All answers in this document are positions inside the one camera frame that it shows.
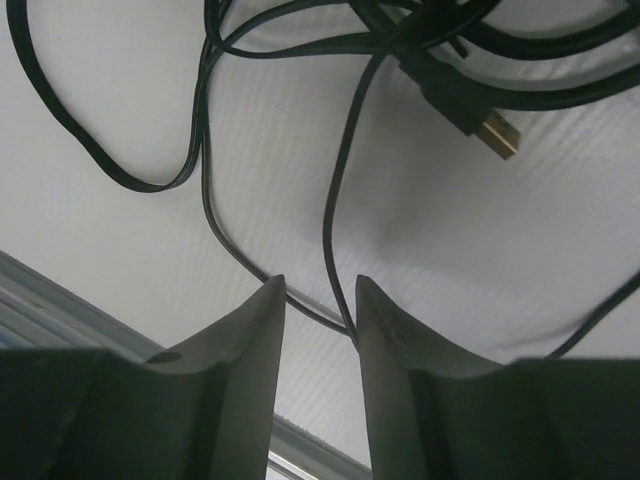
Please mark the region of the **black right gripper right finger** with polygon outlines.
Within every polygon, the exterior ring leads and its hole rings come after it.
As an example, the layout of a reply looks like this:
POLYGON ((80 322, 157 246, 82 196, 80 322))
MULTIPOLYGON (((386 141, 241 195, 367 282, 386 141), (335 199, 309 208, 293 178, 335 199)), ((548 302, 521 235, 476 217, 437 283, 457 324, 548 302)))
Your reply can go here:
POLYGON ((639 363, 502 365, 356 282, 359 359, 377 479, 635 479, 639 363))

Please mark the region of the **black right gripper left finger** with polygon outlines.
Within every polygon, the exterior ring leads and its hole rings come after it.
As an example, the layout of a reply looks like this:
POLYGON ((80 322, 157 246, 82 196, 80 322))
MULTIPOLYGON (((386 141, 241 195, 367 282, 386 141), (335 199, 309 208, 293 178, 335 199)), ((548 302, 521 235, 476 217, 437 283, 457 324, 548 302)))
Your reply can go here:
POLYGON ((144 362, 106 349, 1 355, 5 479, 262 479, 285 281, 144 362))

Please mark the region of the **aluminium mounting rail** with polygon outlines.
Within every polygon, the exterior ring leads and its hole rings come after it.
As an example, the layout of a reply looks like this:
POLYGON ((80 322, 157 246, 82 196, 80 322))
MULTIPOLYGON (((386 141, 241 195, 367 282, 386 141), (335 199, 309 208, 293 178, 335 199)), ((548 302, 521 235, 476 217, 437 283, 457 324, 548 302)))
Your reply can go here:
MULTIPOLYGON (((135 361, 162 347, 39 272, 1 254, 3 348, 106 347, 135 361)), ((275 416, 267 479, 370 479, 371 470, 275 416)))

